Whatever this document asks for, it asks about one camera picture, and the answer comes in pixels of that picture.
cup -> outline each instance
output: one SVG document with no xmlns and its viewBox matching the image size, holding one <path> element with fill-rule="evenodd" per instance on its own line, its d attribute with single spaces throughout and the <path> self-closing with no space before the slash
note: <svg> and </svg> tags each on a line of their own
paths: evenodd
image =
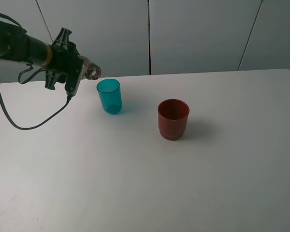
<svg viewBox="0 0 290 232">
<path fill-rule="evenodd" d="M 160 134 L 167 140 L 177 140 L 183 136 L 189 107 L 178 99 L 168 99 L 158 106 L 158 126 Z"/>
<path fill-rule="evenodd" d="M 115 79 L 105 79 L 97 84 L 97 90 L 105 112 L 116 114 L 121 110 L 120 84 Z"/>
</svg>

black cable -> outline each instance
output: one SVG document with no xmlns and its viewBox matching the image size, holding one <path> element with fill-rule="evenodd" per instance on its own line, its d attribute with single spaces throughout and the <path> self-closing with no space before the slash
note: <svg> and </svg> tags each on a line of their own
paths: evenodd
<svg viewBox="0 0 290 232">
<path fill-rule="evenodd" d="M 2 96 L 1 96 L 1 93 L 0 93 L 0 105 L 1 105 L 1 108 L 4 112 L 4 115 L 6 116 L 6 118 L 8 119 L 8 121 L 17 129 L 20 129 L 20 130 L 23 130 L 23 131 L 28 131 L 28 130 L 32 130 L 32 129 L 35 129 L 35 128 L 38 128 L 40 127 L 41 125 L 45 124 L 46 122 L 48 122 L 49 120 L 51 120 L 53 117 L 55 117 L 57 114 L 59 114 L 64 108 L 66 108 L 66 106 L 69 104 L 71 98 L 72 98 L 73 95 L 71 94 L 68 94 L 67 96 L 67 102 L 65 103 L 65 105 L 59 109 L 57 112 L 55 112 L 53 115 L 51 115 L 48 119 L 46 119 L 45 121 L 43 121 L 42 123 L 40 123 L 39 125 L 36 125 L 34 127 L 27 127 L 27 128 L 24 128 L 24 127 L 20 127 L 18 125 L 16 125 L 13 120 L 11 119 L 11 117 L 9 116 L 9 113 L 7 112 L 6 108 L 5 108 L 5 105 L 4 105 L 4 102 L 3 102 L 3 99 L 2 99 Z"/>
<path fill-rule="evenodd" d="M 26 83 L 28 83 L 29 81 L 31 81 L 38 73 L 40 73 L 40 72 L 44 72 L 45 71 L 45 69 L 43 69 L 43 68 L 41 68 L 41 69 L 38 69 L 37 71 L 35 71 L 30 77 L 28 77 L 26 80 L 24 80 L 23 82 L 21 81 L 21 76 L 24 74 L 24 73 L 27 73 L 27 72 L 29 72 L 29 71 L 31 71 L 32 69 L 33 69 L 33 67 L 32 67 L 32 65 L 29 65 L 30 67 L 28 68 L 28 69 L 26 69 L 26 70 L 24 70 L 24 71 L 22 71 L 22 72 L 20 72 L 19 73 L 19 75 L 18 75 L 18 82 L 20 83 L 20 84 L 26 84 Z"/>
<path fill-rule="evenodd" d="M 12 19 L 11 17 L 9 17 L 9 16 L 7 16 L 5 14 L 1 14 L 0 13 L 0 18 L 4 18 L 4 19 L 7 19 L 7 20 L 10 20 L 11 22 L 13 22 L 16 25 L 18 25 L 25 32 L 25 30 L 23 29 L 23 27 L 19 23 L 17 23 L 14 19 Z"/>
<path fill-rule="evenodd" d="M 14 19 L 12 19 L 11 17 L 5 15 L 5 14 L 1 14 L 0 13 L 0 18 L 4 18 L 4 19 L 7 19 L 7 20 L 10 20 L 11 22 L 15 23 L 16 25 L 18 25 L 24 32 L 26 32 L 22 26 L 17 23 Z M 36 74 L 38 74 L 39 72 L 42 72 L 44 71 L 44 69 L 38 69 L 37 71 L 35 71 L 28 79 L 26 79 L 25 81 L 21 82 L 20 81 L 20 77 L 21 75 L 18 76 L 18 82 L 21 83 L 21 84 L 25 84 L 27 82 L 29 82 L 32 78 L 34 78 L 34 76 Z M 67 96 L 67 102 L 65 103 L 65 105 L 59 109 L 57 112 L 55 112 L 53 115 L 51 115 L 48 119 L 46 119 L 45 121 L 41 122 L 40 124 L 34 126 L 34 127 L 27 127 L 27 128 L 24 128 L 24 127 L 20 127 L 18 125 L 16 125 L 13 120 L 11 119 L 11 117 L 9 116 L 9 113 L 7 112 L 6 108 L 5 108 L 5 105 L 4 105 L 4 102 L 3 102 L 3 99 L 2 99 L 2 96 L 1 96 L 1 93 L 0 93 L 0 106 L 2 108 L 2 111 L 4 113 L 4 115 L 6 116 L 6 118 L 8 119 L 8 121 L 17 129 L 20 129 L 20 130 L 23 130 L 23 131 L 28 131 L 28 130 L 32 130 L 32 129 L 36 129 L 40 126 L 42 126 L 43 124 L 45 124 L 46 122 L 48 122 L 49 120 L 51 120 L 53 117 L 55 117 L 57 114 L 59 114 L 64 108 L 67 107 L 67 105 L 69 104 L 71 98 L 73 97 L 72 94 L 68 94 Z"/>
</svg>

white wall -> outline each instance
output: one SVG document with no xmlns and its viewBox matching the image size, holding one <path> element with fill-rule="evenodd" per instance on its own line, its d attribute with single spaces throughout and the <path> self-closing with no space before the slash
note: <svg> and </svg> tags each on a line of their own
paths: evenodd
<svg viewBox="0 0 290 232">
<path fill-rule="evenodd" d="M 240 70 L 290 69 L 290 0 L 265 0 Z"/>
<path fill-rule="evenodd" d="M 150 0 L 151 73 L 236 71 L 261 0 Z"/>
<path fill-rule="evenodd" d="M 61 27 L 102 77 L 149 74 L 147 0 L 38 0 L 53 39 Z"/>
</svg>

red cup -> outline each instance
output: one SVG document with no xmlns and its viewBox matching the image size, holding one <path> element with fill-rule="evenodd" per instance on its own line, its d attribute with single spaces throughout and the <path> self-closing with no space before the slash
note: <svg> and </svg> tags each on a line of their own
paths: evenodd
<svg viewBox="0 0 290 232">
<path fill-rule="evenodd" d="M 160 134 L 168 140 L 177 140 L 183 136 L 189 107 L 186 103 L 177 99 L 168 99 L 158 106 L 158 126 Z"/>
</svg>

table surface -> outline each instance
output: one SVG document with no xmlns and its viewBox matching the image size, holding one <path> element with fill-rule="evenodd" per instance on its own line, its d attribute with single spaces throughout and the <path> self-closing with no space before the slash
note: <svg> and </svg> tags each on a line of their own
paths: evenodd
<svg viewBox="0 0 290 232">
<path fill-rule="evenodd" d="M 117 80 L 118 115 L 86 80 L 36 130 L 0 108 L 0 232 L 290 232 L 290 71 Z M 23 127 L 66 100 L 60 84 L 0 88 Z M 190 107 L 174 142 L 157 126 L 169 98 Z"/>
</svg>

